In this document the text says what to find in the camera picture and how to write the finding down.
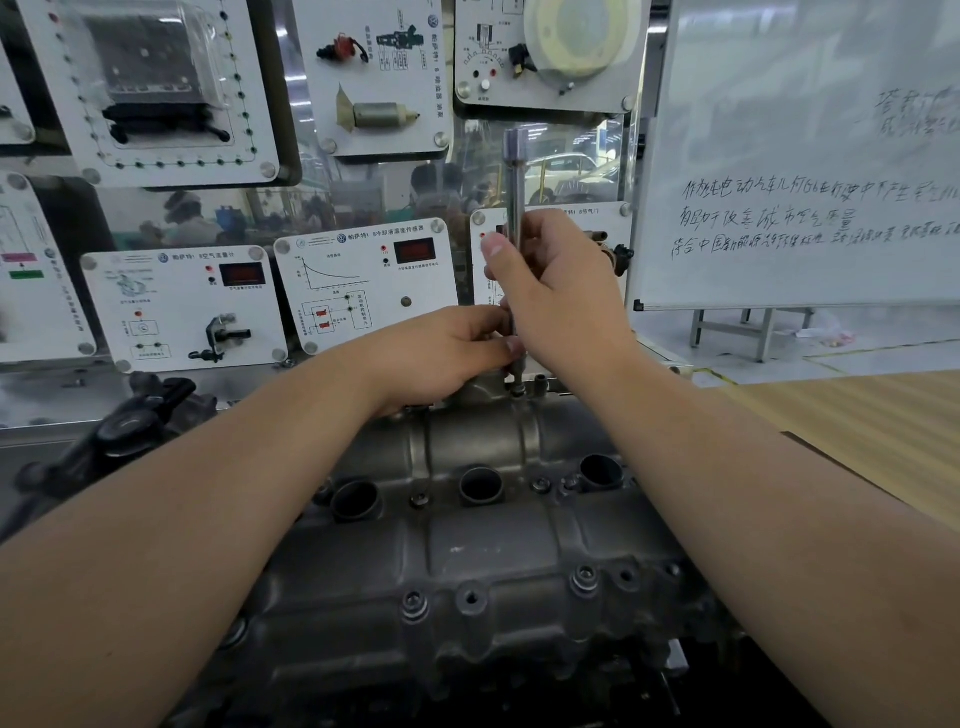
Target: hand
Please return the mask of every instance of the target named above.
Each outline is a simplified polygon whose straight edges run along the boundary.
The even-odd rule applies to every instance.
[[[498,306],[451,306],[384,328],[339,348],[347,365],[363,371],[380,416],[404,406],[434,404],[470,379],[502,369],[523,355]]]
[[[487,278],[506,294],[520,340],[568,386],[598,373],[604,352],[634,352],[636,339],[610,259],[566,213],[530,212],[524,255],[503,235],[483,243]]]

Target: bolt hole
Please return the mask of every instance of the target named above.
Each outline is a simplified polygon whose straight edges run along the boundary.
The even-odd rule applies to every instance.
[[[383,501],[375,485],[366,481],[348,483],[330,501],[333,518],[350,523],[376,518]]]

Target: digital display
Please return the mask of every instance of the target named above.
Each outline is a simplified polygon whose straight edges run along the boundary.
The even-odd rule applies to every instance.
[[[432,237],[424,237],[420,240],[404,240],[401,243],[394,243],[396,249],[396,264],[407,265],[407,263],[423,263],[425,260],[436,260],[437,249],[433,245]]]
[[[263,263],[226,263],[220,266],[224,285],[237,288],[242,285],[266,285]]]

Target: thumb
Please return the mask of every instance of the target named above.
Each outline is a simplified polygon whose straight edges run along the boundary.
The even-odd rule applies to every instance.
[[[540,285],[527,261],[511,242],[498,232],[488,235],[481,245],[487,266],[503,288],[507,300],[522,303]]]
[[[490,341],[471,341],[464,346],[467,347],[469,377],[510,366],[526,352],[516,336],[493,338]]]

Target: gray engine block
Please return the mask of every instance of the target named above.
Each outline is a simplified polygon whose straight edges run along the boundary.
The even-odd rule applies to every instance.
[[[601,644],[663,669],[670,641],[715,639],[722,606],[588,410],[483,399],[357,437],[189,697],[270,715],[404,682],[443,699],[501,659],[564,679]]]

